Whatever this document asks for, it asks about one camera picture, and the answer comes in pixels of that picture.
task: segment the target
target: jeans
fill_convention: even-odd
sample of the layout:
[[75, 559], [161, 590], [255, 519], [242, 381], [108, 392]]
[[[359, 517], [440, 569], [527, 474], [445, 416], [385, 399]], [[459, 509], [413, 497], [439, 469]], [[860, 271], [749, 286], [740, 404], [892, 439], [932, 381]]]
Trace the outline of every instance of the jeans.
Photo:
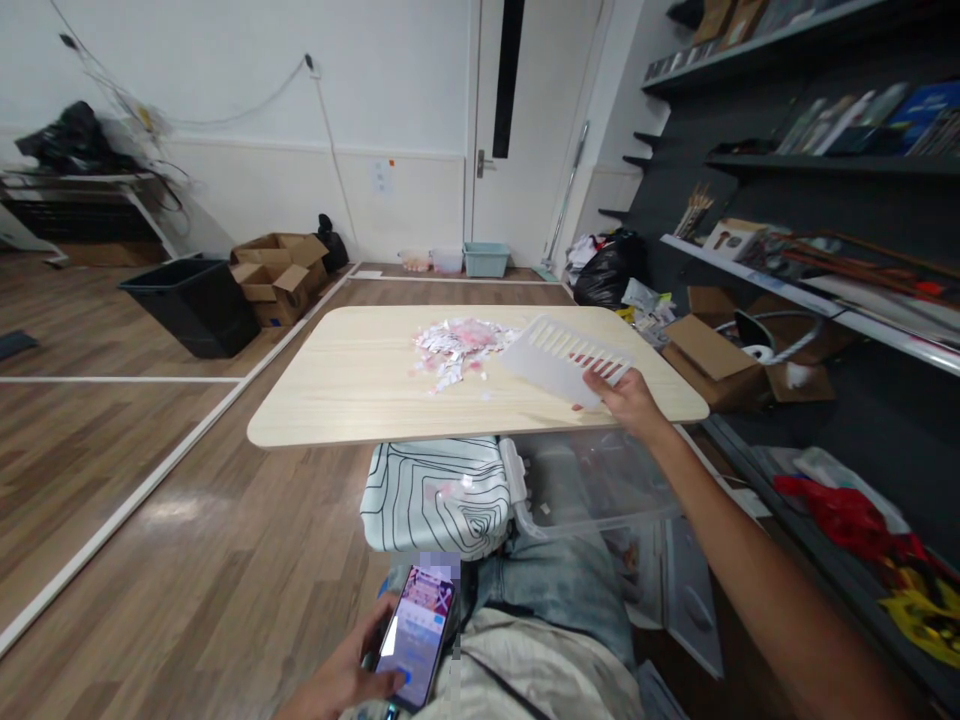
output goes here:
[[[389, 591], [400, 593], [409, 568], [391, 569]], [[470, 616], [484, 607], [587, 635], [636, 673], [630, 620], [613, 560], [599, 534], [542, 541], [515, 533], [501, 555], [464, 563], [447, 622], [447, 648]]]

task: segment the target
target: hand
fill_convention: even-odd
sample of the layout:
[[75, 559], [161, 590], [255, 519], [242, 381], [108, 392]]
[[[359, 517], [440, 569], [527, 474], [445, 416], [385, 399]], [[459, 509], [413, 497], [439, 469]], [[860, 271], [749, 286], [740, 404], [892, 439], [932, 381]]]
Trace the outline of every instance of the hand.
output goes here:
[[399, 598], [384, 593], [366, 617], [277, 713], [275, 720], [334, 720], [367, 700], [386, 699], [403, 687], [400, 672], [372, 673], [360, 667], [377, 625], [393, 613]]
[[607, 381], [593, 370], [587, 370], [583, 374], [583, 381], [600, 396], [603, 404], [623, 429], [638, 440], [649, 444], [659, 434], [673, 430], [673, 426], [657, 407], [643, 375], [636, 368], [627, 370], [614, 387], [610, 387]]

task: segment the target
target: black trash bin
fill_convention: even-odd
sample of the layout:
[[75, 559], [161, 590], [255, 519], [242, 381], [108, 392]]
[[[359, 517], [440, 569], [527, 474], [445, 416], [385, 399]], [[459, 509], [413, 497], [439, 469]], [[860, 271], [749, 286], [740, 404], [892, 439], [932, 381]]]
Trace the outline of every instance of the black trash bin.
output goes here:
[[198, 358], [233, 357], [260, 332], [226, 260], [174, 260], [120, 289]]

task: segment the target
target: white plastic comb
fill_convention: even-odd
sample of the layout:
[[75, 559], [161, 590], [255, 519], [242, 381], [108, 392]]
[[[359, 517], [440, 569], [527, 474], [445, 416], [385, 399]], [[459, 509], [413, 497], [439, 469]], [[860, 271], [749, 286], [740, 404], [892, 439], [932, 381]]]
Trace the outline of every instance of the white plastic comb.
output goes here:
[[586, 409], [599, 405], [600, 396], [583, 381], [584, 370], [592, 368], [615, 385], [633, 367], [633, 359], [623, 351], [593, 340], [549, 315], [534, 318], [500, 353], [500, 362], [534, 385]]

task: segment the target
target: light blue plastic basket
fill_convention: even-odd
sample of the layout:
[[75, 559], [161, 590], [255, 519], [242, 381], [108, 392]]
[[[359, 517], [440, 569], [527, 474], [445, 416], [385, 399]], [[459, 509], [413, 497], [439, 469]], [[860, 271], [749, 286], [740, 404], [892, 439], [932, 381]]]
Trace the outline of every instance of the light blue plastic basket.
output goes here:
[[503, 277], [510, 248], [503, 243], [464, 243], [467, 277]]

